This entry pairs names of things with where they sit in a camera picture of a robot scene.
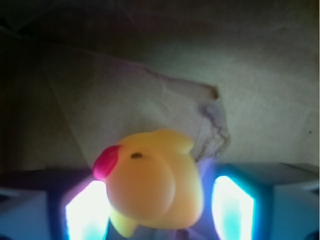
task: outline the crumpled paper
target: crumpled paper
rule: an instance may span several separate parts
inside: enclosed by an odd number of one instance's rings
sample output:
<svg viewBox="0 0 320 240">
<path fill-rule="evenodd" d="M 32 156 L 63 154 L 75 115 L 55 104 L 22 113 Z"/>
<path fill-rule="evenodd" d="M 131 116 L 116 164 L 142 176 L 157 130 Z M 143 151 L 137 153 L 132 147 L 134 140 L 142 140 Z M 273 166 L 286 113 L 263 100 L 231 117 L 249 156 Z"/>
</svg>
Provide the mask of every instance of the crumpled paper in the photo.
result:
<svg viewBox="0 0 320 240">
<path fill-rule="evenodd" d="M 194 139 L 203 175 L 228 146 L 217 87 L 89 51 L 38 42 L 25 48 L 1 121 L 2 160 L 11 170 L 91 167 L 127 135 L 170 128 Z M 132 239 L 146 232 L 159 233 L 137 231 Z"/>
</svg>

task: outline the toy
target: toy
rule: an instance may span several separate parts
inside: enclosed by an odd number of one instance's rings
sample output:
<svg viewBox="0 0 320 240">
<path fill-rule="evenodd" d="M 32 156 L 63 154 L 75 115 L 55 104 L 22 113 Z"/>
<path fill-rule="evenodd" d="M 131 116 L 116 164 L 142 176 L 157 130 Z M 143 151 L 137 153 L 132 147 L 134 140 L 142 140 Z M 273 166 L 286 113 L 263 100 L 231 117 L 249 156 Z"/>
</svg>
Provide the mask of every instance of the toy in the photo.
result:
<svg viewBox="0 0 320 240">
<path fill-rule="evenodd" d="M 193 146 L 189 137 L 162 129 L 130 135 L 97 158 L 93 175 L 106 184 L 110 221 L 122 236 L 138 225 L 170 230 L 197 222 L 204 194 Z"/>
</svg>

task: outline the blue light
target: blue light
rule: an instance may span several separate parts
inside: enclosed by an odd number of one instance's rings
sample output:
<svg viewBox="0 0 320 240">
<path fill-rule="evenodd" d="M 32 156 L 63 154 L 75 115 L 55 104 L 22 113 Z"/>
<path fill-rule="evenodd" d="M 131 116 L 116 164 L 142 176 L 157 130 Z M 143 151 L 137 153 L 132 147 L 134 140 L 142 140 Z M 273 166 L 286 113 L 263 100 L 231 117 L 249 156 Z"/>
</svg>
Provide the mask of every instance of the blue light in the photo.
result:
<svg viewBox="0 0 320 240">
<path fill-rule="evenodd" d="M 212 216 L 222 240 L 251 240 L 255 199 L 227 176 L 214 181 Z"/>
<path fill-rule="evenodd" d="M 65 207 L 65 215 L 69 240 L 104 240 L 110 216 L 105 183 L 92 181 Z"/>
</svg>

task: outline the dark surface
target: dark surface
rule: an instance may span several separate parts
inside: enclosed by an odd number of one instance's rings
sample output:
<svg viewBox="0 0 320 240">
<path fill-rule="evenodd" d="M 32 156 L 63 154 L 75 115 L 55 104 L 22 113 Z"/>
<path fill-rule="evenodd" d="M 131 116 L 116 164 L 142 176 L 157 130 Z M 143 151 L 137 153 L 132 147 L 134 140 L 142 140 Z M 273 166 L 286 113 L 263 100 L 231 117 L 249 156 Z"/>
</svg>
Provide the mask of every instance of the dark surface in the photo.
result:
<svg viewBox="0 0 320 240">
<path fill-rule="evenodd" d="M 0 176 L 0 187 L 45 191 L 51 236 L 53 240 L 60 240 L 65 234 L 62 229 L 63 219 L 61 219 L 62 197 L 90 174 L 90 169 L 9 172 Z"/>
</svg>

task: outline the red beak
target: red beak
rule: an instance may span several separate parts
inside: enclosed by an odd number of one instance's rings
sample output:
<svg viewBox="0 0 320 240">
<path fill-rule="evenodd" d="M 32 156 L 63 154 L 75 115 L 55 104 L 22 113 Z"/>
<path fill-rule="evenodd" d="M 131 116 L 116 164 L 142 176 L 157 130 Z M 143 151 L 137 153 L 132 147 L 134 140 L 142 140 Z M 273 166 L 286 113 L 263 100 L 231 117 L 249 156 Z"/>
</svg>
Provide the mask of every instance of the red beak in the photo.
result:
<svg viewBox="0 0 320 240">
<path fill-rule="evenodd" d="M 97 180 L 105 179 L 118 162 L 118 151 L 121 145 L 106 148 L 93 165 L 93 176 Z"/>
</svg>

